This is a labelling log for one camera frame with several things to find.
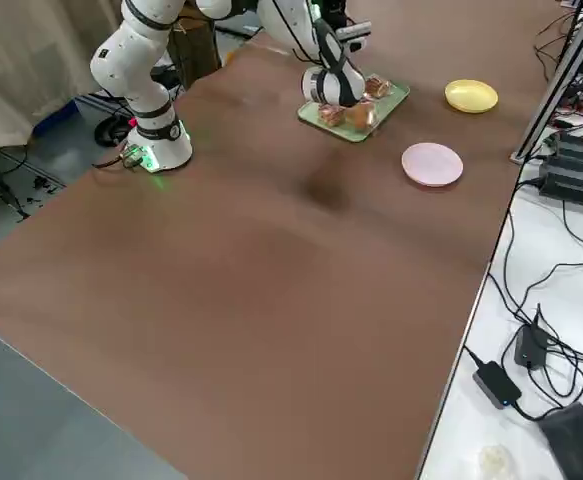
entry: yellow plate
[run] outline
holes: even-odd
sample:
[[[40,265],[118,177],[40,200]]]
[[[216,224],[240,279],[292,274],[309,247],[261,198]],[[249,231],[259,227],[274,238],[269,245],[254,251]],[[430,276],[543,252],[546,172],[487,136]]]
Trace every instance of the yellow plate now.
[[[447,102],[465,113],[483,113],[498,103],[498,93],[477,80],[456,80],[444,89]]]

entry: metal frame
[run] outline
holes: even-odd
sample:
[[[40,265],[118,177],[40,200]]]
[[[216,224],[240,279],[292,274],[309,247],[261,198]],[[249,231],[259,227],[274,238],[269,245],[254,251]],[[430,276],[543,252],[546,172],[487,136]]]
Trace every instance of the metal frame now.
[[[536,111],[533,119],[529,123],[522,143],[511,156],[511,160],[522,163],[524,159],[533,151],[536,142],[540,138],[542,131],[546,127],[551,114],[555,110],[558,102],[583,62],[583,25],[573,42],[567,49],[564,58],[558,65],[553,79],[549,83],[540,108]]]

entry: blue object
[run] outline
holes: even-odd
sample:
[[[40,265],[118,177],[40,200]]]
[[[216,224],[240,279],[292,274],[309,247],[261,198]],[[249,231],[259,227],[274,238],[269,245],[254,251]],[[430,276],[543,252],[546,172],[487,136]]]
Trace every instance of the blue object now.
[[[66,119],[70,118],[72,115],[78,112],[78,106],[73,100],[67,103],[64,107],[55,113],[52,113],[47,118],[42,120],[33,129],[33,135],[36,137],[41,137],[49,130],[51,130],[56,125],[62,123]]]

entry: curtain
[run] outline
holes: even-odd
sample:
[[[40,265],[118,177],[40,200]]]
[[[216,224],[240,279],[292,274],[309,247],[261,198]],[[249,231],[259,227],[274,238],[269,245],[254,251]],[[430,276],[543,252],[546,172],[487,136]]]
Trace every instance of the curtain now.
[[[0,147],[98,89],[89,62],[119,12],[120,0],[0,0]]]

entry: pink plate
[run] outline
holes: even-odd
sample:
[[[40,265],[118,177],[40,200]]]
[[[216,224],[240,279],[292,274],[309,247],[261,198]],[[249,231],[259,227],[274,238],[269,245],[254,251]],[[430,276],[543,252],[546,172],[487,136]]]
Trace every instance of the pink plate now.
[[[462,175],[462,160],[449,147],[416,143],[402,154],[402,168],[411,180],[427,187],[443,187]]]

